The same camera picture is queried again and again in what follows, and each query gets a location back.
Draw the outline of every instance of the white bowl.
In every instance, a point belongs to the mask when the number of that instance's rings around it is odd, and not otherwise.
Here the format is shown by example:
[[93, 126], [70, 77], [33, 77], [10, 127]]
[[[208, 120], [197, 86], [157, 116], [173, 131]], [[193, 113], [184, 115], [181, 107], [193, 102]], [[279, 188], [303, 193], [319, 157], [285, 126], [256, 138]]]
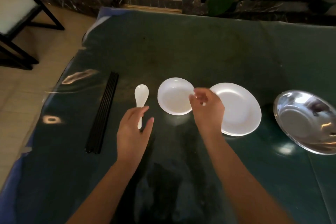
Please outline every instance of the white bowl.
[[161, 83], [157, 101], [165, 112], [184, 115], [191, 111], [190, 94], [194, 94], [194, 86], [190, 82], [182, 78], [169, 78]]
[[222, 133], [245, 136], [259, 126], [260, 105], [248, 90], [229, 82], [216, 84], [210, 90], [219, 96], [225, 107]]

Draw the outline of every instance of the chopstick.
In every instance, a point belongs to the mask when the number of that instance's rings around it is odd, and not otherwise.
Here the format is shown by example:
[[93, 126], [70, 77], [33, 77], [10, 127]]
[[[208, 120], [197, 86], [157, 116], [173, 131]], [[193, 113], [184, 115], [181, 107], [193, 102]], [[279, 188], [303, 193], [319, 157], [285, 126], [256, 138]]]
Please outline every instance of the chopstick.
[[98, 112], [90, 130], [89, 138], [86, 142], [85, 151], [87, 153], [94, 152], [95, 154], [99, 154], [102, 149], [107, 120], [110, 114], [118, 78], [119, 74], [115, 72], [111, 72], [108, 78], [103, 98], [100, 102]]

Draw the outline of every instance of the tiled floor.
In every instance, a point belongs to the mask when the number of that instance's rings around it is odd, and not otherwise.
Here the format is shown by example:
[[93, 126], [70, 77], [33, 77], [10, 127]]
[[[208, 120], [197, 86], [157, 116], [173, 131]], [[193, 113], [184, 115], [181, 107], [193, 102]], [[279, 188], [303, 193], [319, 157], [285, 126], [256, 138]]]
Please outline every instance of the tiled floor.
[[[65, 31], [26, 27], [15, 39], [36, 49], [32, 71], [0, 66], [0, 190], [40, 114], [43, 99], [81, 47], [95, 18], [48, 6]], [[36, 21], [49, 22], [41, 13]]]

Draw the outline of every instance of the chair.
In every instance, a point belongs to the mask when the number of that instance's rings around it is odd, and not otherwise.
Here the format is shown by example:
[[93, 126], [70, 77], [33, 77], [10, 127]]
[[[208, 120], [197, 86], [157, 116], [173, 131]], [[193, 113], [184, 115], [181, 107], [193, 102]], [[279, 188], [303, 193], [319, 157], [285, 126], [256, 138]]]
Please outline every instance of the chair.
[[[44, 11], [55, 25], [32, 22], [32, 19], [41, 11]], [[25, 26], [64, 30], [62, 24], [53, 16], [41, 0], [0, 0], [0, 42], [3, 43], [0, 45], [0, 52], [9, 58], [0, 58], [1, 66], [32, 70], [32, 64], [39, 63], [34, 57], [12, 42], [13, 38]], [[22, 59], [10, 52], [4, 45], [17, 52], [22, 56]]]

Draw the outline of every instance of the dark green tablecloth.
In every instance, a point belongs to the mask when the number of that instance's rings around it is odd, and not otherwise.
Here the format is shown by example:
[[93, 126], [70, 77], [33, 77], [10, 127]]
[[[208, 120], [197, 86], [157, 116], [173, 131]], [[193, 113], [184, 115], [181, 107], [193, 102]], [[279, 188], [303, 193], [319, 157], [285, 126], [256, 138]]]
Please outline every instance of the dark green tablecloth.
[[[116, 132], [135, 106], [134, 89], [149, 88], [144, 120], [155, 117], [145, 157], [127, 187], [115, 222], [232, 223], [192, 113], [166, 114], [157, 103], [162, 81], [181, 77], [195, 87], [233, 82], [258, 100], [262, 121], [253, 133], [227, 137], [249, 171], [298, 223], [336, 223], [336, 157], [311, 154], [275, 123], [282, 91], [312, 92], [336, 105], [336, 30], [277, 22], [130, 12], [108, 19], [88, 36], [41, 114], [33, 151], [23, 160], [18, 223], [64, 223], [116, 160]], [[86, 154], [88, 137], [110, 71], [120, 74], [101, 154]]]

